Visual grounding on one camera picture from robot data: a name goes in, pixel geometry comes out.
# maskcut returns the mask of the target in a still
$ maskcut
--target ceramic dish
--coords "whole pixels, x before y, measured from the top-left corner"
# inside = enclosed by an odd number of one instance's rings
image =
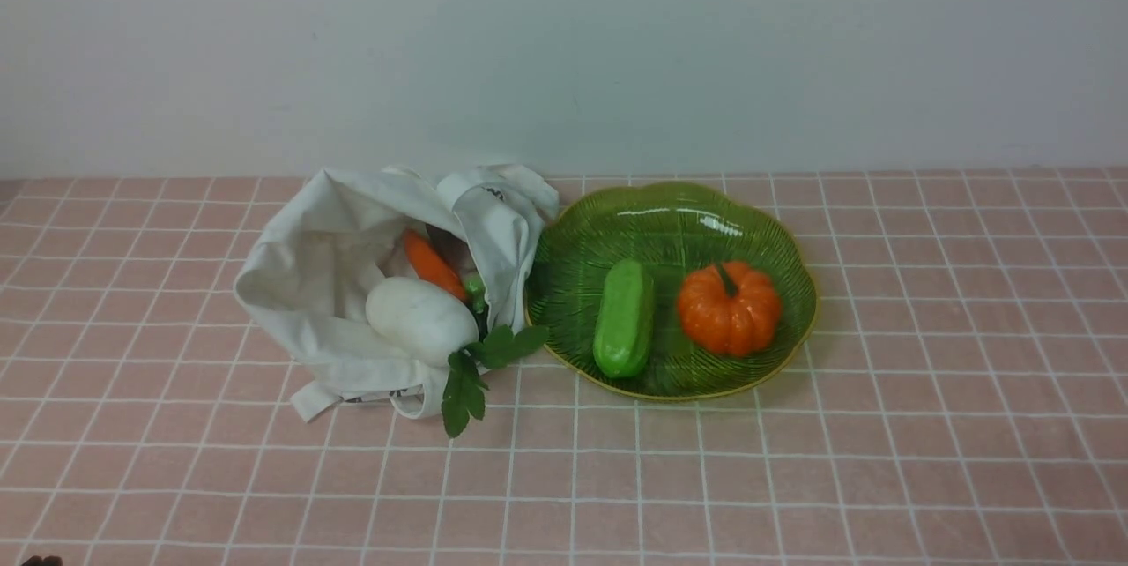
[[[633,257],[654,278],[650,361],[637,377],[608,378],[592,354],[603,277]],[[676,298],[686,274],[744,260],[772,277],[783,317],[772,345],[750,357],[717,357],[681,333]],[[687,182],[605,188],[545,229],[526,282],[529,324],[548,326],[547,348],[613,392],[685,401],[740,392],[784,369],[811,333],[819,298],[794,238],[775,218]]]

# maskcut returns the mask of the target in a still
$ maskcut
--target yellow plate rim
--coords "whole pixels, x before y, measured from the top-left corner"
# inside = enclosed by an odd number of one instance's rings
[[[770,213],[768,213],[768,212],[765,212],[764,209],[758,209],[758,207],[754,207],[754,205],[750,205],[750,204],[742,204],[742,202],[737,202],[735,200],[732,200],[732,197],[729,197],[728,193],[719,192],[719,189],[713,188],[713,187],[707,187],[707,185],[704,185],[704,184],[695,184],[695,182],[688,182],[688,180],[660,180],[660,182],[655,182],[655,184],[640,185],[640,187],[634,187],[634,185],[623,185],[623,187],[600,188],[600,189],[597,189],[597,192],[585,193],[585,195],[581,196],[580,200],[576,200],[575,202],[573,202],[573,204],[569,204],[567,207],[564,207],[564,210],[562,210],[559,212],[559,215],[556,216],[556,220],[554,220],[552,224],[548,224],[547,228],[545,228],[545,231],[548,231],[548,229],[552,229],[554,225],[559,224],[559,220],[565,215],[565,213],[569,212],[569,210],[571,210],[572,207],[575,207],[576,204],[581,204],[581,202],[583,202],[584,200],[589,200],[589,197],[600,195],[600,193],[606,193],[606,192],[642,192],[642,189],[656,188],[656,187],[662,187],[662,185],[672,185],[672,184],[679,184],[679,185],[680,184],[691,184],[691,185],[694,185],[695,188],[704,188],[704,189],[707,189],[708,192],[716,193],[717,196],[721,196],[721,197],[723,197],[723,200],[728,200],[729,202],[732,202],[733,205],[737,205],[737,207],[750,209],[750,210],[754,210],[754,212],[764,213],[765,216],[769,216],[774,221],[776,221],[776,223],[779,225],[779,228],[782,228],[783,231],[785,233],[787,233],[787,240],[791,240],[791,244],[793,244],[795,246],[795,251],[797,251],[797,254],[799,254],[799,265],[800,265],[800,267],[802,267],[803,273],[807,273],[807,277],[811,277],[811,284],[812,284],[812,288],[814,289],[814,313],[811,316],[811,321],[807,326],[807,331],[804,331],[803,336],[799,337],[799,341],[795,342],[795,346],[794,346],[794,348],[791,350],[791,353],[788,353],[787,356],[784,357],[784,360],[782,362],[779,362],[779,364],[776,366],[776,369],[774,369],[768,374],[765,374],[763,378],[758,378],[758,380],[756,380],[754,382],[749,382],[746,386],[739,386],[739,388],[734,388],[732,390],[723,390],[723,392],[713,392],[712,395],[695,395],[695,396],[691,396],[691,397],[653,397],[653,396],[649,396],[649,395],[638,395],[636,392],[628,392],[628,390],[620,390],[619,388],[616,388],[616,386],[608,386],[607,382],[600,381],[597,378],[591,377],[591,374],[584,372],[584,370],[580,370],[579,368],[576,368],[575,365],[573,365],[572,362],[569,362],[567,360],[565,360],[563,356],[561,356],[559,353],[556,352],[556,350],[550,348],[550,346],[548,346],[547,344],[544,345],[544,348],[547,350],[548,354],[552,354],[552,356],[556,357],[557,361],[559,361],[562,364],[564,364],[564,368],[567,368],[567,369],[572,370],[572,372],[575,372],[576,374],[580,374],[580,377],[582,377],[582,378],[587,378],[588,381],[594,382],[596,386],[600,386],[600,388],[602,388],[605,390],[609,390],[609,392],[613,392],[613,393],[616,393],[616,395],[620,395],[620,396],[624,396],[624,397],[636,398],[636,400],[640,400],[640,401],[661,403],[661,404],[684,404],[684,403],[688,403],[688,401],[708,400],[710,398],[730,397],[732,395],[738,395],[740,392],[746,392],[746,390],[750,390],[752,388],[756,388],[758,384],[761,384],[761,382],[769,381],[770,378],[774,378],[775,374],[778,374],[778,373],[783,372],[783,370],[786,369],[791,364],[792,360],[794,360],[794,357],[795,357],[795,354],[797,354],[803,348],[803,345],[807,344],[808,338],[810,338],[811,334],[814,333],[814,325],[818,324],[819,313],[820,313],[820,311],[822,309],[822,295],[821,295],[821,292],[819,290],[819,281],[814,278],[814,273],[811,273],[811,269],[808,268],[807,260],[803,257],[803,248],[802,248],[801,245],[799,245],[799,241],[795,240],[795,233],[791,232],[791,229],[787,229],[786,225],[783,224],[781,220],[777,220],[776,216],[770,215]],[[528,326],[536,326],[536,325],[532,324],[532,316],[531,316],[531,313],[529,313],[529,290],[528,290],[528,284],[525,285],[525,295],[523,295],[523,298],[525,298],[525,324],[528,325]]]

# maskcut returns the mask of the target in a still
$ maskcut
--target orange pumpkin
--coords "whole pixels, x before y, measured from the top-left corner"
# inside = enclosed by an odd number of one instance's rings
[[[721,356],[746,357],[767,348],[782,313],[772,277],[744,262],[689,273],[678,293],[681,330]]]

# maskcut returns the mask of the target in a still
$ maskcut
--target white wall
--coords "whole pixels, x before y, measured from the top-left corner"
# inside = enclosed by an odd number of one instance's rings
[[[0,0],[0,176],[1128,161],[1128,0]]]

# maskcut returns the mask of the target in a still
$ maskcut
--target orange carrot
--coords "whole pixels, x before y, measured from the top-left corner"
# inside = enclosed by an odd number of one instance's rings
[[[462,281],[459,280],[458,273],[455,273],[455,268],[450,268],[450,265],[443,262],[442,257],[439,257],[439,253],[434,251],[430,241],[420,236],[415,229],[407,229],[404,232],[404,253],[407,253],[407,262],[411,262],[412,268],[415,269],[420,280],[430,281],[431,284],[446,290],[459,301],[467,302],[469,300],[470,297],[462,288]]]

